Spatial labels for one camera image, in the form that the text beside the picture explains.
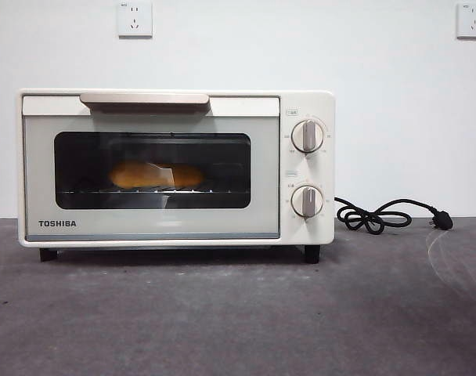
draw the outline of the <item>bread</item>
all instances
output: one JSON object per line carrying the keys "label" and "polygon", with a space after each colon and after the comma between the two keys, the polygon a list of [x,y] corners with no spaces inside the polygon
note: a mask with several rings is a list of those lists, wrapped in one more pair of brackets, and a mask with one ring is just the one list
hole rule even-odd
{"label": "bread", "polygon": [[123,161],[110,171],[109,177],[120,188],[197,186],[204,180],[202,172],[189,164],[153,164]]}

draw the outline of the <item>oven foot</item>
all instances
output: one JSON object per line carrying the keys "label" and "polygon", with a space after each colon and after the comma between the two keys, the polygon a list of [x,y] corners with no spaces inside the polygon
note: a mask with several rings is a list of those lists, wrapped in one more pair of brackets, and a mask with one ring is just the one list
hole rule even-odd
{"label": "oven foot", "polygon": [[40,261],[52,261],[57,259],[57,251],[55,249],[40,248]]}
{"label": "oven foot", "polygon": [[317,264],[319,262],[319,245],[304,246],[304,262],[307,264]]}

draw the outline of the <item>toshiba logo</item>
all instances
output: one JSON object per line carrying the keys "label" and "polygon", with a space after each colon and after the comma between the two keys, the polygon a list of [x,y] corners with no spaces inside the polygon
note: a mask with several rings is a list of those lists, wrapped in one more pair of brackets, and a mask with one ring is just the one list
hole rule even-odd
{"label": "toshiba logo", "polygon": [[40,227],[76,227],[75,221],[38,221]]}

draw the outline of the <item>glass window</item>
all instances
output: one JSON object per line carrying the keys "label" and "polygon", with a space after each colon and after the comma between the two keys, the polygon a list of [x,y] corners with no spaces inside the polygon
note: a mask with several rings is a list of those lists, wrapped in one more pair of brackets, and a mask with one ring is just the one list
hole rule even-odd
{"label": "glass window", "polygon": [[61,132],[63,209],[245,208],[251,141],[235,133]]}

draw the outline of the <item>electrical outlet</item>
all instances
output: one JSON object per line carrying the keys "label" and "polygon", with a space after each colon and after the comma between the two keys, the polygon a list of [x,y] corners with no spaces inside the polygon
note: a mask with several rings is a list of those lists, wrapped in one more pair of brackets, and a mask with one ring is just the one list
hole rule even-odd
{"label": "electrical outlet", "polygon": [[457,4],[457,37],[476,38],[476,2]]}
{"label": "electrical outlet", "polygon": [[120,38],[153,37],[151,2],[121,2],[117,8],[117,28]]}

